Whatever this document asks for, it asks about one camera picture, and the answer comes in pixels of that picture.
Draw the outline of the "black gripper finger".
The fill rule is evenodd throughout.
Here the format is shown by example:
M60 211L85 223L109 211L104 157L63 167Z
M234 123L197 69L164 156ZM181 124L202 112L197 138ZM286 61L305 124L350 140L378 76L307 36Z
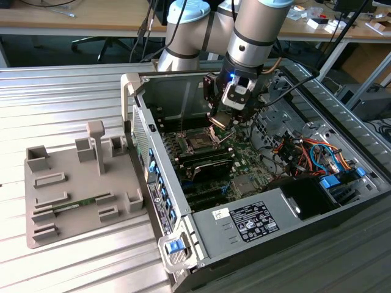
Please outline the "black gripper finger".
M250 98L242 110L232 110L230 126L235 123L245 123L263 108L263 102L258 98Z
M203 97L204 100L211 106L211 112L208 114L208 118L211 122L217 122L216 115L220 102L220 99L215 93L215 81L215 74L207 74L203 77Z

